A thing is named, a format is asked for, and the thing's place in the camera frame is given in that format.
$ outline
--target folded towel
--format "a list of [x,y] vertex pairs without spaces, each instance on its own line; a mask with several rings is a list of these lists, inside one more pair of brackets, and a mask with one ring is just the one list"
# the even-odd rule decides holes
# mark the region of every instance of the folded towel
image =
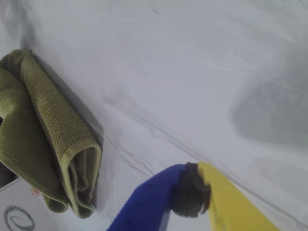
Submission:
[[0,117],[0,161],[51,211],[89,217],[101,147],[29,51],[0,61]]

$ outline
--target towel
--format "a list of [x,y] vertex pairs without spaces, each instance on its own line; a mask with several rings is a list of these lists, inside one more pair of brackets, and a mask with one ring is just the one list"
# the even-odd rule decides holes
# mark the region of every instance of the towel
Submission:
[[51,211],[89,217],[101,147],[30,51],[0,61],[0,117],[0,161]]

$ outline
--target yellow plastic part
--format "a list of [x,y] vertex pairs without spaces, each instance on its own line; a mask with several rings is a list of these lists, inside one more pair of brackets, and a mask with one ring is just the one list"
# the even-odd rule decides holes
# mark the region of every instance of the yellow plastic part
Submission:
[[222,173],[206,162],[198,174],[211,185],[208,210],[212,231],[278,231]]

